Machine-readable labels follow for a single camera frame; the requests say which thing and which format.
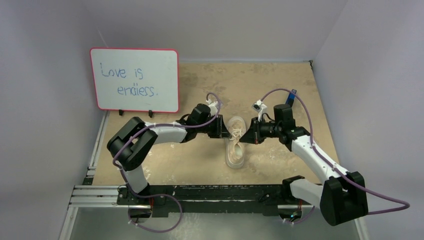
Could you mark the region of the beige canvas sneaker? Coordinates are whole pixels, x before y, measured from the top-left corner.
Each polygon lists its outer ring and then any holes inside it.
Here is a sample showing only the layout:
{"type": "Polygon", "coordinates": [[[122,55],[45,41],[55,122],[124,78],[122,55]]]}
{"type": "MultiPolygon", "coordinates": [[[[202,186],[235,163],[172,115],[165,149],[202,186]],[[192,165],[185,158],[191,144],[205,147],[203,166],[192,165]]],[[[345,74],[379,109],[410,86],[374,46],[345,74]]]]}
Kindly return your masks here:
{"type": "MultiPolygon", "coordinates": [[[[244,128],[244,133],[247,130],[246,123],[240,116],[234,116],[226,123],[227,130],[231,133],[233,128],[244,128]]],[[[232,169],[240,169],[244,165],[245,146],[239,141],[225,139],[226,149],[226,164],[232,169]]]]}

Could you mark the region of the white shoelace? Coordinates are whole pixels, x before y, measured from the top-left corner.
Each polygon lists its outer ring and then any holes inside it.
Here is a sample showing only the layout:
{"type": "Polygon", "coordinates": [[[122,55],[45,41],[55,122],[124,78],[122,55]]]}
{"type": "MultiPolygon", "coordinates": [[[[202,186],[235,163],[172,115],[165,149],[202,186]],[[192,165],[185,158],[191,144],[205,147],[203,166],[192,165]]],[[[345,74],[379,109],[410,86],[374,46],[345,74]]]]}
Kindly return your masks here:
{"type": "Polygon", "coordinates": [[[240,138],[243,136],[244,134],[244,128],[239,127],[239,128],[233,128],[231,130],[231,137],[230,137],[230,141],[239,141],[240,138]]]}

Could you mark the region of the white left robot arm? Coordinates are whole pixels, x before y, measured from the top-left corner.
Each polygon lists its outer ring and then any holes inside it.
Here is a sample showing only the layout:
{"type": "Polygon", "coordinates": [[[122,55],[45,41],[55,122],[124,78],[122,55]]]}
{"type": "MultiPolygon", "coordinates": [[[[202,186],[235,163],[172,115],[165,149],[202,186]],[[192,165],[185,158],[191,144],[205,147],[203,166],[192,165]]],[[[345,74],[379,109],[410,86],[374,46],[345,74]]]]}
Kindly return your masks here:
{"type": "Polygon", "coordinates": [[[142,163],[154,145],[164,143],[187,143],[198,134],[212,139],[228,139],[230,132],[215,103],[199,103],[191,113],[170,123],[152,123],[140,117],[132,117],[107,143],[113,157],[112,163],[130,188],[129,197],[138,205],[149,199],[149,183],[142,163]]]}

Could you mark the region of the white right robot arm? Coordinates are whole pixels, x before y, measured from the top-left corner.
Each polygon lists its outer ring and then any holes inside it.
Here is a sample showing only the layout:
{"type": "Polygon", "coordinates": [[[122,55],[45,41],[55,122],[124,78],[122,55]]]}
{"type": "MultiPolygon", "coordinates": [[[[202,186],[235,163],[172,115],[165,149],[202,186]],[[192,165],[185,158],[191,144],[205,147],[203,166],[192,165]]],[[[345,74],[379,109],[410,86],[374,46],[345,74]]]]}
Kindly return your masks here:
{"type": "Polygon", "coordinates": [[[317,185],[300,175],[284,179],[280,191],[282,200],[292,204],[299,199],[312,204],[331,226],[366,216],[369,208],[363,176],[348,171],[326,153],[321,153],[312,133],[296,125],[290,105],[275,105],[273,112],[274,120],[271,121],[261,116],[252,118],[239,141],[258,145],[267,138],[277,138],[303,160],[320,181],[317,185]]]}

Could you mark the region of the blue connector plug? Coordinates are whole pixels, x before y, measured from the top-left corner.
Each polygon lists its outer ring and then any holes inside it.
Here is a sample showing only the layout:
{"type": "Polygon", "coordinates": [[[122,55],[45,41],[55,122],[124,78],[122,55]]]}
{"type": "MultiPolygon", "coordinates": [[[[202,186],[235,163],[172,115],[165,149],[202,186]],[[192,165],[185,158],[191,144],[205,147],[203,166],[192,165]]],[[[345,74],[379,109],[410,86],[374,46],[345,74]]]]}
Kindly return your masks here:
{"type": "Polygon", "coordinates": [[[295,96],[296,93],[297,93],[297,90],[296,89],[292,89],[291,92],[289,93],[287,99],[286,99],[286,102],[285,103],[287,105],[289,105],[290,107],[292,107],[293,104],[294,104],[294,101],[296,99],[296,96],[295,96]]]}

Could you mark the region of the red framed whiteboard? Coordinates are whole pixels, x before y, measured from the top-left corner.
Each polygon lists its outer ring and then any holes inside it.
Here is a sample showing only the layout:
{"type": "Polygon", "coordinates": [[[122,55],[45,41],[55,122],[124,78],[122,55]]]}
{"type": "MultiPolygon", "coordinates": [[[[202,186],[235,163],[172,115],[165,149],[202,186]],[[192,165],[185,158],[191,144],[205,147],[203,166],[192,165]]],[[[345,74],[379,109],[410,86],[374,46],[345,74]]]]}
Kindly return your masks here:
{"type": "Polygon", "coordinates": [[[97,106],[101,110],[179,111],[176,50],[93,47],[89,55],[97,106]]]}

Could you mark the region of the silver aluminium frame rails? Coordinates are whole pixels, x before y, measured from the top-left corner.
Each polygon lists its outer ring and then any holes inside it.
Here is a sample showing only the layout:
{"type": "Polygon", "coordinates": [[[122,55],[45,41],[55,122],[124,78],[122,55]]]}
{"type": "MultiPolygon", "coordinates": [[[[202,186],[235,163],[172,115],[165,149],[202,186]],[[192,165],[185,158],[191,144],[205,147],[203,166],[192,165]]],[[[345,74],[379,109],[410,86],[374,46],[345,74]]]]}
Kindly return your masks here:
{"type": "MultiPolygon", "coordinates": [[[[363,218],[330,226],[317,209],[305,206],[310,217],[297,226],[282,223],[277,216],[258,213],[171,213],[167,218],[151,218],[149,230],[128,223],[127,208],[117,204],[122,183],[114,170],[106,144],[131,117],[145,121],[145,112],[111,111],[100,129],[98,143],[89,166],[91,185],[76,186],[62,229],[62,240],[368,240],[363,218]]],[[[285,177],[303,175],[317,178],[300,159],[277,140],[245,146],[246,159],[240,169],[227,166],[223,140],[198,136],[187,144],[166,143],[148,154],[143,171],[151,184],[276,184],[285,177]]]]}

